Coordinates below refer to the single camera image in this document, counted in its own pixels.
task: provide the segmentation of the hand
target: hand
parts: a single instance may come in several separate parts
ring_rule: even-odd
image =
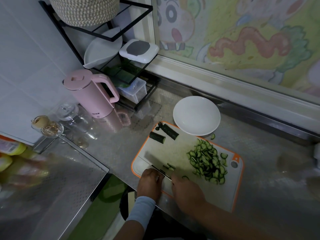
[[[196,183],[181,178],[175,173],[172,174],[171,179],[173,197],[178,207],[183,213],[195,217],[195,214],[199,213],[199,208],[206,204],[202,190]]]
[[[137,197],[147,196],[155,202],[161,196],[161,184],[164,176],[153,168],[144,170],[138,183]]]

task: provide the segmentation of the gray lid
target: gray lid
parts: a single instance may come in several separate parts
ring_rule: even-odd
[[[56,115],[60,120],[68,121],[75,117],[79,112],[79,107],[73,103],[64,103],[59,105]]]

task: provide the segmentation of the person's left hand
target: person's left hand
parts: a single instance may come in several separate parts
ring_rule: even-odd
[[[137,197],[147,196],[155,202],[161,196],[161,184],[164,176],[153,168],[144,170],[138,183]]]

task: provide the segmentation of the cutting board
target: cutting board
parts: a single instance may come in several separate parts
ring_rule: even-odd
[[[168,122],[162,121],[162,123],[167,124],[171,129],[177,132],[179,134],[178,137],[176,140],[173,140],[162,129],[155,130],[158,124],[155,125],[152,131],[165,136],[165,142],[162,144],[147,137],[131,163],[131,170],[134,175],[141,177],[145,169],[152,168],[151,165],[154,165],[157,169],[162,169],[170,176],[172,171],[163,167],[163,165],[170,163],[176,167],[175,172],[181,176],[186,175],[191,181],[200,186],[208,202],[223,210],[232,212],[237,200],[244,169],[241,157],[237,153],[209,141],[209,143],[217,149],[219,159],[221,159],[221,153],[228,154],[228,157],[226,158],[227,167],[225,167],[228,173],[225,175],[225,184],[216,185],[215,183],[208,182],[205,180],[204,176],[200,178],[193,174],[195,169],[187,158],[187,152],[194,150],[194,146],[197,145],[197,139],[199,138],[204,141],[205,139],[185,133]],[[168,178],[165,177],[163,179],[162,191],[170,196],[173,195],[171,184],[172,183]]]

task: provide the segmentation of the clear plastic box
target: clear plastic box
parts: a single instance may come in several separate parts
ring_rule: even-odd
[[[138,104],[144,96],[147,95],[147,88],[146,88],[147,82],[145,80],[142,80],[141,78],[136,78],[130,85],[130,87],[127,88],[120,88],[117,87],[117,91],[122,96],[126,97],[130,101],[134,102],[135,104]]]

